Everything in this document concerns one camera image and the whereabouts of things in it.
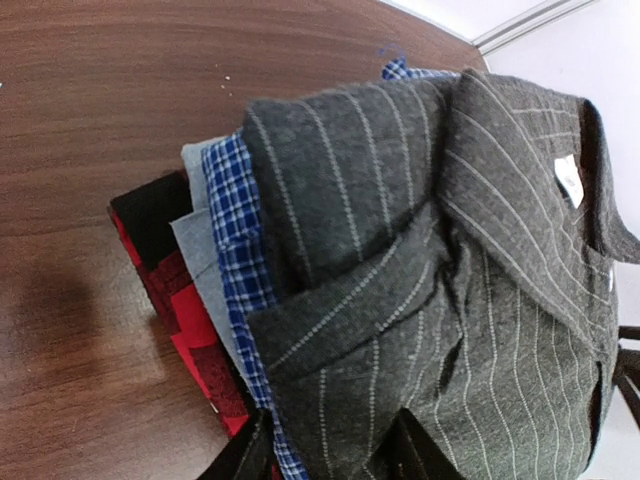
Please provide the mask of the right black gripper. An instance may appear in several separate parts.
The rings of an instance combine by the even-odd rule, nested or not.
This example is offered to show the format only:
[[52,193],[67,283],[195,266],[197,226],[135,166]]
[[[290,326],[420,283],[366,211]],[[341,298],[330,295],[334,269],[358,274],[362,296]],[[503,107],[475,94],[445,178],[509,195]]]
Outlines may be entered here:
[[[620,326],[620,340],[639,340],[638,326]],[[613,375],[615,385],[626,400],[639,399],[639,351],[619,346],[616,367]]]

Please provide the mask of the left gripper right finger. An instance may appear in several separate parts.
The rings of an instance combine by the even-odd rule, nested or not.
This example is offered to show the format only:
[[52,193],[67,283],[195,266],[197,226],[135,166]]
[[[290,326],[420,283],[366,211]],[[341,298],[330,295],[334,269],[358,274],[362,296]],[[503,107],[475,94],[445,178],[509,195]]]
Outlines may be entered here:
[[389,479],[464,479],[406,408],[398,411],[387,435],[387,465]]

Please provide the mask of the red black shirt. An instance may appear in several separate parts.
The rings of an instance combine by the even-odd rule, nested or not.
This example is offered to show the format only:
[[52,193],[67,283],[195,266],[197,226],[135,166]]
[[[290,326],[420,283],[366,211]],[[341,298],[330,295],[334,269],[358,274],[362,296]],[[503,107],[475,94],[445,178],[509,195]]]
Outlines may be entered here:
[[113,198],[109,216],[175,349],[231,440],[259,411],[196,290],[171,223],[192,213],[186,172]]

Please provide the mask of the grey shirt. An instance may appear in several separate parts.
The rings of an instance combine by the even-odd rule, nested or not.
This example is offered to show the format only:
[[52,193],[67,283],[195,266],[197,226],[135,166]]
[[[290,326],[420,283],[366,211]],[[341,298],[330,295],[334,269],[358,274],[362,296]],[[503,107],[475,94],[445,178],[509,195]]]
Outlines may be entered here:
[[244,368],[236,351],[219,270],[207,184],[202,168],[202,152],[221,140],[223,137],[215,137],[198,143],[185,144],[182,147],[181,158],[186,170],[193,212],[173,221],[171,227],[187,270],[211,318],[211,323],[234,366],[243,376]]

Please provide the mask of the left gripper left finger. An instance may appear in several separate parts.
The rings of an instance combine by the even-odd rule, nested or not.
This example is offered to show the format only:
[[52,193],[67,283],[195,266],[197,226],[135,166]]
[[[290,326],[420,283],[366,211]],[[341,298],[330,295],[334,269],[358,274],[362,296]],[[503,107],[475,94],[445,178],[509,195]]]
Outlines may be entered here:
[[198,480],[273,478],[273,422],[270,414],[252,414]]

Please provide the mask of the blue checked shirt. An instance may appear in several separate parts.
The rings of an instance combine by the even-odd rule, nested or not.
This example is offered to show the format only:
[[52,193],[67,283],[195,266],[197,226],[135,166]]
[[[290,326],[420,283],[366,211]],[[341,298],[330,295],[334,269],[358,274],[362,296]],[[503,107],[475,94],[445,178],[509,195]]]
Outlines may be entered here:
[[475,71],[260,101],[203,169],[231,328],[288,479],[386,479],[408,409],[464,479],[473,252],[451,167]]

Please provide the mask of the black pinstriped long sleeve shirt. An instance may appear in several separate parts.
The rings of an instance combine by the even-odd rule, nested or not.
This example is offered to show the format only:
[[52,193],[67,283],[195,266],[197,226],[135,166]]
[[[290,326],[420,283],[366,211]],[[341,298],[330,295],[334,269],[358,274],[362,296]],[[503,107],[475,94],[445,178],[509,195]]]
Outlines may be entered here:
[[619,361],[617,210],[587,99],[466,70],[249,104],[278,300],[249,318],[311,479],[385,479],[409,410],[465,479],[575,479]]

